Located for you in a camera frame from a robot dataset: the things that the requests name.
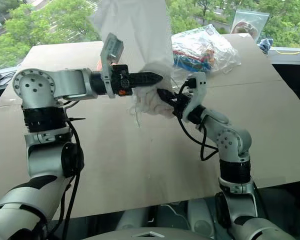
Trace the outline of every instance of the table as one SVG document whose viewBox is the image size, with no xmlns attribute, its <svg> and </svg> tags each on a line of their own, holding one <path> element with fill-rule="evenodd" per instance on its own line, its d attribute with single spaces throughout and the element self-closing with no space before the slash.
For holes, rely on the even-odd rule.
<svg viewBox="0 0 300 240">
<path fill-rule="evenodd" d="M 299 99 L 251 37 L 225 37 L 239 51 L 242 65 L 208 80 L 204 106 L 249 130 L 251 174 L 259 187 L 300 181 Z M 101 47 L 101 42 L 34 46 L 21 68 L 95 69 Z M 20 104 L 10 84 L 0 98 L 0 198 L 29 180 Z M 129 112 L 131 105 L 129 97 L 100 96 L 69 109 L 69 116 L 86 118 L 74 123 L 85 168 L 71 217 L 208 197 L 220 191 L 217 156 L 201 162 L 200 146 L 186 137 L 176 119 L 142 114 L 138 128 Z M 186 127 L 202 138 L 194 125 Z"/>
</svg>

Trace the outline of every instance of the white cloth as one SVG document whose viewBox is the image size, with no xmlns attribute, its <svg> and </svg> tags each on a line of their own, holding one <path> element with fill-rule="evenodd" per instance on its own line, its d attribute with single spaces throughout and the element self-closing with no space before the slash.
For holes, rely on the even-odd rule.
<svg viewBox="0 0 300 240">
<path fill-rule="evenodd" d="M 172 117 L 172 107 L 161 101 L 157 88 L 172 90 L 174 64 L 171 27 L 165 0 L 102 0 L 93 25 L 105 41 L 113 33 L 123 41 L 119 64 L 130 73 L 153 72 L 163 80 L 151 87 L 134 90 L 137 111 Z"/>
</svg>

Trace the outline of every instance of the plastic bag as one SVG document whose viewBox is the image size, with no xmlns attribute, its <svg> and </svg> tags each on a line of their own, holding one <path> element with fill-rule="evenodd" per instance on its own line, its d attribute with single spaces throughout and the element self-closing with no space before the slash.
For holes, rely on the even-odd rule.
<svg viewBox="0 0 300 240">
<path fill-rule="evenodd" d="M 258 11 L 237 10 L 235 12 L 231 33 L 248 33 L 255 42 L 265 27 L 269 13 Z"/>
<path fill-rule="evenodd" d="M 172 36 L 174 65 L 189 72 L 230 72 L 240 65 L 238 51 L 212 24 Z"/>
<path fill-rule="evenodd" d="M 136 111 L 173 117 L 173 107 L 157 93 L 157 88 L 172 90 L 174 59 L 165 0 L 102 0 L 92 24 L 103 41 L 109 33 L 123 41 L 119 64 L 127 64 L 130 73 L 149 71 L 163 77 L 154 86 L 134 89 Z"/>
</svg>

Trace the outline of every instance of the clear plastic bag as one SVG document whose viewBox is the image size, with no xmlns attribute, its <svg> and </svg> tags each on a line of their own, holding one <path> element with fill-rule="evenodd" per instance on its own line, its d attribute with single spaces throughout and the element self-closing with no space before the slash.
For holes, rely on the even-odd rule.
<svg viewBox="0 0 300 240">
<path fill-rule="evenodd" d="M 235 12 L 231 33 L 242 34 L 248 33 L 255 42 L 258 41 L 260 33 L 265 27 L 269 13 L 237 10 Z"/>
<path fill-rule="evenodd" d="M 172 36 L 174 65 L 189 72 L 230 72 L 240 65 L 238 51 L 212 24 Z"/>
</svg>

